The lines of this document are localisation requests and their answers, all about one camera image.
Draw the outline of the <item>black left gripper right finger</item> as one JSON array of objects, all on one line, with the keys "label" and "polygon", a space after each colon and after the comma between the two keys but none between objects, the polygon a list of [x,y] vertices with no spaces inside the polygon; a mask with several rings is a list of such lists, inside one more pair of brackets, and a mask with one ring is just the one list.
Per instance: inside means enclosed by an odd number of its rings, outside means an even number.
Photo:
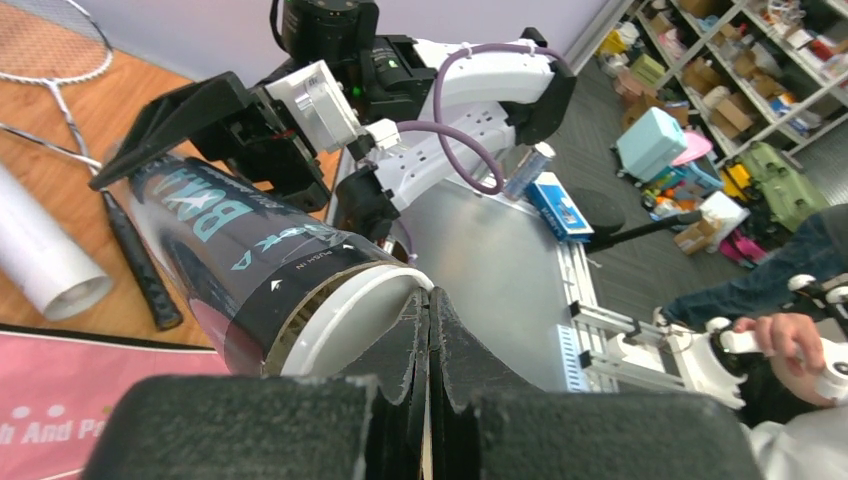
[{"label": "black left gripper right finger", "polygon": [[757,479],[735,416],[691,393],[545,392],[496,358],[430,293],[437,479]]}]

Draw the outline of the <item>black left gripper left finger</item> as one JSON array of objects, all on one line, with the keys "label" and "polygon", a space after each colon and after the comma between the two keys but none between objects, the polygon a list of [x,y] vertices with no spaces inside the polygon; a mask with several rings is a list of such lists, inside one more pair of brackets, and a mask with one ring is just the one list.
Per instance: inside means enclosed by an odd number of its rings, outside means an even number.
[{"label": "black left gripper left finger", "polygon": [[85,479],[417,479],[429,300],[328,377],[151,377],[115,406]]}]

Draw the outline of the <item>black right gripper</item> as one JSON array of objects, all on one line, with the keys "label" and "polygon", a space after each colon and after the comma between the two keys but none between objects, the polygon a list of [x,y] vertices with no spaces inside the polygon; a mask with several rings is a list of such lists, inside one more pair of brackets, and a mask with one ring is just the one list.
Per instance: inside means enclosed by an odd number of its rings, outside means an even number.
[{"label": "black right gripper", "polygon": [[284,105],[248,89],[233,72],[167,92],[143,107],[112,160],[88,182],[103,190],[192,137],[210,161],[304,212],[327,206],[320,162]]}]

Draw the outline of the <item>black shuttlecock tube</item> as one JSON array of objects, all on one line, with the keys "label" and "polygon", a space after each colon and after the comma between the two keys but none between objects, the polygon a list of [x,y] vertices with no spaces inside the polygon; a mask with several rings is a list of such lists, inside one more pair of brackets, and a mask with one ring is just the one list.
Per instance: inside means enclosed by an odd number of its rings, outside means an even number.
[{"label": "black shuttlecock tube", "polygon": [[131,219],[237,375],[330,376],[394,326],[432,281],[194,158],[125,182]]}]

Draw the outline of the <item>white shuttlecock tube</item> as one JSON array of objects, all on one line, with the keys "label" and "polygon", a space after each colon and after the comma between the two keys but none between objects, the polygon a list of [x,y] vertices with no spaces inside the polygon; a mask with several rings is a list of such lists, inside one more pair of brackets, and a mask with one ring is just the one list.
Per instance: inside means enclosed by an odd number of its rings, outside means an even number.
[{"label": "white shuttlecock tube", "polygon": [[1,169],[1,269],[49,321],[93,307],[113,286],[6,168]]}]

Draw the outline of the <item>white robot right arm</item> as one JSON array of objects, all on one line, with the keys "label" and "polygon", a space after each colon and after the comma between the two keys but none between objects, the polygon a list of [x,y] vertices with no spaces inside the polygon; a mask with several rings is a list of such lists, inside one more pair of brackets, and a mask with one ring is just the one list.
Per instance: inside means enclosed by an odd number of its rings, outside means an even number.
[{"label": "white robot right arm", "polygon": [[252,87],[225,72],[156,98],[91,187],[189,142],[302,211],[335,202],[345,226],[378,240],[433,185],[559,128],[576,78],[537,30],[447,44],[380,35],[378,16],[373,1],[273,2],[287,61]]}]

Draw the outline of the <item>operator hand on controller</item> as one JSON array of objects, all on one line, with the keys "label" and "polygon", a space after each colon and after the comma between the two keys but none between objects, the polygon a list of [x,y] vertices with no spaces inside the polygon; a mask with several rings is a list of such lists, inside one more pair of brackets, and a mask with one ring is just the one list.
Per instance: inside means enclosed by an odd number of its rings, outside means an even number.
[{"label": "operator hand on controller", "polygon": [[835,406],[832,399],[815,390],[816,379],[825,368],[825,357],[822,338],[811,317],[799,313],[776,313],[757,319],[740,317],[733,330],[754,333],[776,378],[796,397],[817,407]]}]

